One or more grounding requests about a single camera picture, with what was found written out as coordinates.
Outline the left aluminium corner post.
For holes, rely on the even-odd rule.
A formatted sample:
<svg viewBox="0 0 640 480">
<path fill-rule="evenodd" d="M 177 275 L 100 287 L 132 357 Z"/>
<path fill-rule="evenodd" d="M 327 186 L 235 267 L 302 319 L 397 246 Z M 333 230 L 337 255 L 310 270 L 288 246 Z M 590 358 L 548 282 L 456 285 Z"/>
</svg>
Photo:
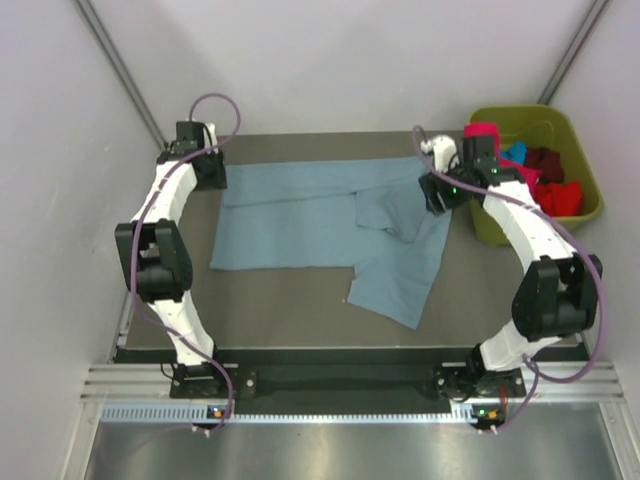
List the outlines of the left aluminium corner post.
<svg viewBox="0 0 640 480">
<path fill-rule="evenodd" d="M 71 4 L 94 38 L 152 140 L 160 150 L 163 150 L 166 143 L 165 136 L 93 2 L 90 0 L 71 0 Z"/>
</svg>

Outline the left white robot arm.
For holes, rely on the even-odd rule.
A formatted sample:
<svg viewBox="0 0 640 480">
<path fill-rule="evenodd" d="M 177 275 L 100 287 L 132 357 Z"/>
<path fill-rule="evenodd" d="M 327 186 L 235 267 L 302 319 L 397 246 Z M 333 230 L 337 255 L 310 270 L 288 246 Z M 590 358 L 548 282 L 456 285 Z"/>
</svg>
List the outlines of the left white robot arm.
<svg viewBox="0 0 640 480">
<path fill-rule="evenodd" d="M 205 331 L 191 289 L 193 265 L 179 231 L 191 193 L 224 190 L 224 153 L 216 126 L 192 119 L 176 123 L 176 138 L 156 161 L 143 206 L 114 236 L 126 286 L 136 303 L 149 308 L 150 321 L 164 330 L 176 351 L 170 396 L 181 399 L 229 396 L 229 376 L 211 363 L 216 345 Z"/>
</svg>

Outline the aluminium front rail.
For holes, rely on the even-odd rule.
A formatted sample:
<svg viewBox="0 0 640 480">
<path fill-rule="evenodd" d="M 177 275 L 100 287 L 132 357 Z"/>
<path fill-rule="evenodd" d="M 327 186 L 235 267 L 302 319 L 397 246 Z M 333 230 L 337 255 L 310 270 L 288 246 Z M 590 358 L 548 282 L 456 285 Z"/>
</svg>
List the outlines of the aluminium front rail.
<svg viewBox="0 0 640 480">
<path fill-rule="evenodd" d="M 164 400 L 171 381 L 155 364 L 99 364 L 89 368 L 81 391 L 83 399 L 96 401 Z M 559 384 L 541 379 L 532 397 L 534 403 L 618 402 L 624 393 L 609 362 L 598 362 L 580 380 Z"/>
</svg>

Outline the red t shirt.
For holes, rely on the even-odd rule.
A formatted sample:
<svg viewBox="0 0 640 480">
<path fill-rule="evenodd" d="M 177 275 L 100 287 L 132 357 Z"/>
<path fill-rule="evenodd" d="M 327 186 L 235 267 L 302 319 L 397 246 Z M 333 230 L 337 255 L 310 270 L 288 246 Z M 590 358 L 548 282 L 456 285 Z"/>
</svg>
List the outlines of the red t shirt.
<svg viewBox="0 0 640 480">
<path fill-rule="evenodd" d="M 534 187 L 534 200 L 552 217 L 575 217 L 582 212 L 584 196 L 578 181 L 569 183 L 538 183 Z"/>
</svg>

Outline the aluminium corner post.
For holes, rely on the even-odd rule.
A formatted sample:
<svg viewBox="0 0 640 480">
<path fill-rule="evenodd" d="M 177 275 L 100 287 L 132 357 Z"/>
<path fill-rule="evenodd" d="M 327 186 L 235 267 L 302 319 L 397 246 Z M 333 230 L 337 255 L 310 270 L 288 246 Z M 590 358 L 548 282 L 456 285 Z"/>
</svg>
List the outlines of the aluminium corner post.
<svg viewBox="0 0 640 480">
<path fill-rule="evenodd" d="M 71 4 L 94 38 L 152 140 L 160 150 L 163 150 L 166 143 L 165 136 L 93 2 L 90 0 L 71 0 Z"/>
<path fill-rule="evenodd" d="M 579 58 L 583 48 L 592 34 L 596 31 L 597 26 L 612 3 L 612 0 L 593 0 L 589 3 L 586 13 L 580 20 L 575 33 L 564 49 L 559 62 L 539 95 L 537 104 L 551 104 L 562 83 L 567 78 L 572 67 Z"/>
</svg>

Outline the right aluminium corner post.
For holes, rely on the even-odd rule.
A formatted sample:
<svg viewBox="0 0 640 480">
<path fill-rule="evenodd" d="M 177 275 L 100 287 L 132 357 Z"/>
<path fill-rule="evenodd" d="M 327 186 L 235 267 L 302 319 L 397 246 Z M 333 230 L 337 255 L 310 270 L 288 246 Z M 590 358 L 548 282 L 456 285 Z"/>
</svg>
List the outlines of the right aluminium corner post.
<svg viewBox="0 0 640 480">
<path fill-rule="evenodd" d="M 580 20 L 575 33 L 564 49 L 559 62 L 539 95 L 537 104 L 551 104 L 562 83 L 567 78 L 572 67 L 579 58 L 583 48 L 592 34 L 596 31 L 597 26 L 612 3 L 612 0 L 593 0 L 589 3 L 586 13 Z"/>
</svg>

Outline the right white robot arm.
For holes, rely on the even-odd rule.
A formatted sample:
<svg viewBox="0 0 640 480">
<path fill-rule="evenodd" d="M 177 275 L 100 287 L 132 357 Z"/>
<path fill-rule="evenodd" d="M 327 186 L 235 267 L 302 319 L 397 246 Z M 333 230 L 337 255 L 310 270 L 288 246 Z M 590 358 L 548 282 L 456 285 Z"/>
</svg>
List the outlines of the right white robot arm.
<svg viewBox="0 0 640 480">
<path fill-rule="evenodd" d="M 465 362 L 463 396 L 487 396 L 539 351 L 590 329 L 604 305 L 599 259 L 535 203 L 524 176 L 500 163 L 490 135 L 415 140 L 426 208 L 442 215 L 475 201 L 500 227 L 524 276 L 507 323 Z"/>
</svg>

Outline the light blue t shirt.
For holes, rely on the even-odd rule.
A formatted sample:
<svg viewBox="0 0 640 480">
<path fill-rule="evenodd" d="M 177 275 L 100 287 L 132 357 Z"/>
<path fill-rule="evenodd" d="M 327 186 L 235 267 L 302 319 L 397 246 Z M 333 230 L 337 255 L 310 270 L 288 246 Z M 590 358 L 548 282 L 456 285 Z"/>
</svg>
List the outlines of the light blue t shirt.
<svg viewBox="0 0 640 480">
<path fill-rule="evenodd" d="M 348 303 L 415 329 L 451 221 L 427 211 L 425 172 L 415 157 L 232 165 L 209 266 L 350 267 Z"/>
</svg>

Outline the dark maroon t shirt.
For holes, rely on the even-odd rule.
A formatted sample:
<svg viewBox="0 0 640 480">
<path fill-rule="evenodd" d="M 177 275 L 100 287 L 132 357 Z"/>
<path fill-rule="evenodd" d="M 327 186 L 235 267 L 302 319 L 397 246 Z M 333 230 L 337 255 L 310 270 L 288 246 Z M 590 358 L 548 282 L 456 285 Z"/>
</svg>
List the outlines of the dark maroon t shirt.
<svg viewBox="0 0 640 480">
<path fill-rule="evenodd" d="M 524 166 L 539 174 L 539 181 L 546 183 L 563 183 L 565 171 L 560 160 L 560 153 L 546 148 L 527 148 Z"/>
</svg>

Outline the olive green plastic bin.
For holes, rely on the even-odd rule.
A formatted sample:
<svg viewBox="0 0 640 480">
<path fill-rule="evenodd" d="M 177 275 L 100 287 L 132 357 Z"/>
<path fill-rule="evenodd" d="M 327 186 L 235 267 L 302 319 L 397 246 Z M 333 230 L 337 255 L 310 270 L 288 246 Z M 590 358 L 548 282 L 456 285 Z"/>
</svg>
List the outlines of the olive green plastic bin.
<svg viewBox="0 0 640 480">
<path fill-rule="evenodd" d="M 521 141 L 527 148 L 546 147 L 560 153 L 565 171 L 561 184 L 578 181 L 584 196 L 579 216 L 553 217 L 567 230 L 586 224 L 600 213 L 603 200 L 595 176 L 573 122 L 562 111 L 539 104 L 485 106 L 471 113 L 467 124 L 472 122 L 496 124 L 504 150 Z"/>
</svg>

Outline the cyan t shirt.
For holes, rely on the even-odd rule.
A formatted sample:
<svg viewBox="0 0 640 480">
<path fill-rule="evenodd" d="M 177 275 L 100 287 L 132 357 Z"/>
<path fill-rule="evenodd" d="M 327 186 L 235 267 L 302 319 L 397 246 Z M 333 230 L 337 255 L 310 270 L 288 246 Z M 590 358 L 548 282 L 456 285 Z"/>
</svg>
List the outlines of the cyan t shirt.
<svg viewBox="0 0 640 480">
<path fill-rule="evenodd" d="M 526 162 L 527 151 L 527 146 L 523 142 L 517 141 L 507 149 L 501 150 L 500 156 L 504 161 L 523 166 Z"/>
</svg>

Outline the pink t shirt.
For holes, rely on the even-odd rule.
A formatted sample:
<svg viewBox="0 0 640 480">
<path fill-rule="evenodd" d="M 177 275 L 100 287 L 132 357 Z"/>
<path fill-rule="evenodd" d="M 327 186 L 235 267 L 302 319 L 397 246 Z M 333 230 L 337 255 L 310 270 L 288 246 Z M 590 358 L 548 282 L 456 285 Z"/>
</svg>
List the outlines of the pink t shirt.
<svg viewBox="0 0 640 480">
<path fill-rule="evenodd" d="M 499 128 L 496 124 L 487 122 L 472 122 L 467 124 L 463 130 L 463 137 L 469 138 L 474 136 L 491 136 L 500 167 L 517 169 L 530 188 L 536 186 L 539 180 L 539 174 L 535 170 L 528 169 L 524 165 L 517 165 L 501 159 L 500 151 L 504 149 L 501 148 Z"/>
</svg>

